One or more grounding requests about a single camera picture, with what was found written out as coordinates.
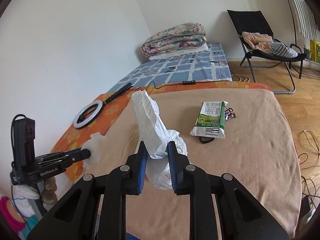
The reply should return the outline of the left hand white glove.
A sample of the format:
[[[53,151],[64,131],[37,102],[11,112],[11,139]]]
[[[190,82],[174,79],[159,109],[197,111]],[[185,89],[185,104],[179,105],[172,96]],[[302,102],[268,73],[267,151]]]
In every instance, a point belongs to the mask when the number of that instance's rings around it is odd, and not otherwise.
[[[57,203],[57,185],[55,177],[49,178],[43,182],[44,189],[39,193],[35,188],[29,185],[12,185],[11,202],[17,213],[24,218],[30,218],[35,215],[29,200],[40,200],[46,211],[49,211]]]

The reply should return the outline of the teal sleeve forearm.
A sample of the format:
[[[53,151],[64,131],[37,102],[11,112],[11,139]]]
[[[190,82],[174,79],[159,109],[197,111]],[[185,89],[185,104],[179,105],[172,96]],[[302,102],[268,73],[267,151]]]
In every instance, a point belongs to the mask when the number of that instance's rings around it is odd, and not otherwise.
[[[35,215],[23,219],[16,212],[11,204],[10,198],[7,196],[1,196],[1,215],[9,228],[13,230],[20,239],[27,239],[30,230],[38,223]]]

